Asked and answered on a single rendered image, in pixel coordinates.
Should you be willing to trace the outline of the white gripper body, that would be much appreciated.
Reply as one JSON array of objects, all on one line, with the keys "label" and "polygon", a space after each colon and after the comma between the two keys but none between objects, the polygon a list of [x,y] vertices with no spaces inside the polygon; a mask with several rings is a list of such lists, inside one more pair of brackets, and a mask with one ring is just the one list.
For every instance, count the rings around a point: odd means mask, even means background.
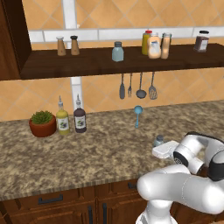
[{"label": "white gripper body", "polygon": [[178,145],[179,143],[174,140],[160,144],[152,149],[152,155],[161,159],[172,158]]}]

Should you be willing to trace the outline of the small grey-blue shaker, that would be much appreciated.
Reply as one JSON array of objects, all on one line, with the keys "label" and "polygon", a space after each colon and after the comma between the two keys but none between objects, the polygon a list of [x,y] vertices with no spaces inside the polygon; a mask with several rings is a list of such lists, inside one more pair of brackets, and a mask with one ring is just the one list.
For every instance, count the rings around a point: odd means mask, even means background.
[{"label": "small grey-blue shaker", "polygon": [[154,140],[154,147],[159,146],[160,144],[164,143],[164,137],[162,135],[157,135],[156,139]]}]

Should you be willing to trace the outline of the dark vinegar bottle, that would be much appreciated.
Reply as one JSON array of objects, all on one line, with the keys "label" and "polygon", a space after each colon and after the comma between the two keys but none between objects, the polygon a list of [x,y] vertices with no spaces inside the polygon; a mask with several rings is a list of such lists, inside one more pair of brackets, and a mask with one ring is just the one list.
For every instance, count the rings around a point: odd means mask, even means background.
[{"label": "dark vinegar bottle", "polygon": [[87,131],[86,112],[81,107],[80,97],[76,99],[76,110],[73,112],[75,131],[77,133],[84,133]]}]

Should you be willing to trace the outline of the pale blue shaker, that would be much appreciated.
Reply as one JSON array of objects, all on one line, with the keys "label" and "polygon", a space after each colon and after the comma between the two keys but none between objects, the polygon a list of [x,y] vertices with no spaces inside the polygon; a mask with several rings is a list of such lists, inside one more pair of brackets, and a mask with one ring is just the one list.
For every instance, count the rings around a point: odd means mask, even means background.
[{"label": "pale blue shaker", "polygon": [[122,48],[122,42],[116,41],[115,46],[112,50],[112,60],[115,62],[123,61],[124,51]]}]

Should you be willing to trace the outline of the yellow bottle with red cap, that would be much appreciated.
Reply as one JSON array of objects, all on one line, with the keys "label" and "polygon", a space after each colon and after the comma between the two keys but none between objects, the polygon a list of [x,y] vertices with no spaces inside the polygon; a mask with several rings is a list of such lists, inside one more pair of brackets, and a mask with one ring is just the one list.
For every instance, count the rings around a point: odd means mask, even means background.
[{"label": "yellow bottle with red cap", "polygon": [[151,36],[152,31],[151,30],[146,30],[145,33],[143,34],[143,39],[142,39],[142,54],[147,55],[148,54],[148,38]]}]

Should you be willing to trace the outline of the brown shaker with black cap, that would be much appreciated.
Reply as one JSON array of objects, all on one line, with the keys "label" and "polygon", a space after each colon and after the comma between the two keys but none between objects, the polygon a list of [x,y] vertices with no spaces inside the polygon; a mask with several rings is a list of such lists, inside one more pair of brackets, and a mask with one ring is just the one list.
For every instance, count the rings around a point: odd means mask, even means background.
[{"label": "brown shaker with black cap", "polygon": [[70,37],[70,39],[72,40],[71,54],[72,55],[79,55],[80,50],[79,50],[79,46],[78,46],[78,37],[73,35],[73,36]]}]

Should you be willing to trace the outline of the brown shaker with white cap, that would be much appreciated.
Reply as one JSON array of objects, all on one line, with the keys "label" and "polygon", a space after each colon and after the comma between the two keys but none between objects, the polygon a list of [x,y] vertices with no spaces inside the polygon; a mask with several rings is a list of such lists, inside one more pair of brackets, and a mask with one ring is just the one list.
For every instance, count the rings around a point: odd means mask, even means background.
[{"label": "brown shaker with white cap", "polygon": [[63,39],[64,38],[62,36],[57,37],[57,40],[58,40],[58,55],[59,56],[65,56],[66,55],[66,48],[65,48]]}]

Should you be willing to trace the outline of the dark wooden cabinet side panel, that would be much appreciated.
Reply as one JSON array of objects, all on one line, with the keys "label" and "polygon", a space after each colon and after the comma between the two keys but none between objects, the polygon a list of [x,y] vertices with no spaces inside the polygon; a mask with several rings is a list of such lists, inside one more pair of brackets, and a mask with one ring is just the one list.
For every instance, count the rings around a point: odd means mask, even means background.
[{"label": "dark wooden cabinet side panel", "polygon": [[31,52],[22,0],[0,0],[0,81],[20,80]]}]

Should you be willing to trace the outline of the wooden drawer front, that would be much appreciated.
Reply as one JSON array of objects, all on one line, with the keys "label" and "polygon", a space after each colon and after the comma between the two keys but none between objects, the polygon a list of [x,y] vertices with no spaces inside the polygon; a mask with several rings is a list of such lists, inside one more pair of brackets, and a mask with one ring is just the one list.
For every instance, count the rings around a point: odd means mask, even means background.
[{"label": "wooden drawer front", "polygon": [[[52,198],[58,198],[60,194],[63,194],[62,201],[44,205],[38,204],[39,198],[42,198],[43,200],[48,200]],[[61,192],[49,192],[45,194],[34,195],[19,199],[8,199],[3,202],[3,205],[5,206],[6,210],[9,213],[14,213],[22,209],[30,210],[44,206],[60,205],[66,202],[93,200],[94,198],[95,198],[95,188],[93,186],[89,186],[84,188],[69,189]]]},{"label": "wooden drawer front", "polygon": [[129,180],[123,180],[119,182],[98,185],[95,190],[96,195],[99,198],[104,198],[104,197],[108,197],[109,195],[134,192],[136,189],[129,189],[128,182],[132,184],[136,184],[137,179],[135,178],[135,179],[129,179]]}]

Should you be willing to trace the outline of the hanging grey slotted turner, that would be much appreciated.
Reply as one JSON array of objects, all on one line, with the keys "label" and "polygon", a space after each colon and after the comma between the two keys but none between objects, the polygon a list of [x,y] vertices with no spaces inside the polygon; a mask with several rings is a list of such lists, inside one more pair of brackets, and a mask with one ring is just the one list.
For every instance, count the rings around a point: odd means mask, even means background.
[{"label": "hanging grey slotted turner", "polygon": [[149,87],[149,97],[151,100],[156,100],[158,98],[158,93],[156,88],[153,86],[153,83],[150,84]]}]

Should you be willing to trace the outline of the hanging grey fork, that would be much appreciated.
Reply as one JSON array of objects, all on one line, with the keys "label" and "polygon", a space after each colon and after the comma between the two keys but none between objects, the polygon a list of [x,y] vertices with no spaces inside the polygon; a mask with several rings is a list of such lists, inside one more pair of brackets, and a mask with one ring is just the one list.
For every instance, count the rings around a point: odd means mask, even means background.
[{"label": "hanging grey fork", "polygon": [[128,88],[128,96],[129,96],[129,98],[131,97],[131,95],[132,95],[132,86],[131,86],[131,84],[132,84],[132,73],[130,73],[130,75],[129,75],[129,88]]}]

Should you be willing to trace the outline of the wooden cupboard door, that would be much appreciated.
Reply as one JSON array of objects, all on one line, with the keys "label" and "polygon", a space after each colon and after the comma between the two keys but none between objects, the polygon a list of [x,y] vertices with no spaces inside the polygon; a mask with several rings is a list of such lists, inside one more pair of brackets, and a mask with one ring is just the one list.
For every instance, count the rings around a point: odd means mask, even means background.
[{"label": "wooden cupboard door", "polygon": [[107,224],[136,224],[138,216],[147,206],[147,201],[136,193],[99,199],[97,224],[103,224],[103,203],[107,203]]},{"label": "wooden cupboard door", "polygon": [[95,203],[66,203],[30,211],[10,214],[12,224],[89,224],[88,206],[92,207],[93,224],[96,224]]}]

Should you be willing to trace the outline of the dark wooden shelf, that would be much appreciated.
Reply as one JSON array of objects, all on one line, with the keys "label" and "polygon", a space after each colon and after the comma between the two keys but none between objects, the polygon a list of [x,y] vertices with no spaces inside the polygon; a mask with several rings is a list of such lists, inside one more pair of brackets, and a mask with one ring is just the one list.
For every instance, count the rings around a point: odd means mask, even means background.
[{"label": "dark wooden shelf", "polygon": [[55,50],[33,51],[20,77],[33,80],[224,67],[224,45],[220,44],[208,45],[205,52],[195,52],[192,45],[172,45],[167,59],[149,59],[139,46],[123,50],[121,62],[112,60],[110,47],[83,48],[78,56],[59,56]]}]

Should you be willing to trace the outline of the dark brown jar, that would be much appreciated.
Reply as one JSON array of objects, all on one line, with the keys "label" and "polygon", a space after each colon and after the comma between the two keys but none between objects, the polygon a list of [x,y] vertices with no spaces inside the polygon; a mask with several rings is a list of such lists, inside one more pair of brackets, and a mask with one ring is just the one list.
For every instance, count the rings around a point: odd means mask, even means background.
[{"label": "dark brown jar", "polygon": [[198,53],[204,53],[207,50],[207,44],[209,40],[209,31],[200,31],[193,50]]}]

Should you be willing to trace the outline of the potted green plant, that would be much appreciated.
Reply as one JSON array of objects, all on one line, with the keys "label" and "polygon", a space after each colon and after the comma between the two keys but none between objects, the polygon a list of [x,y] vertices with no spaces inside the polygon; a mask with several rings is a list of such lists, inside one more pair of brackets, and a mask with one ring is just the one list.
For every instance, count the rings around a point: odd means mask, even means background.
[{"label": "potted green plant", "polygon": [[56,117],[49,111],[39,111],[29,120],[31,133],[35,137],[49,137],[57,129]]}]

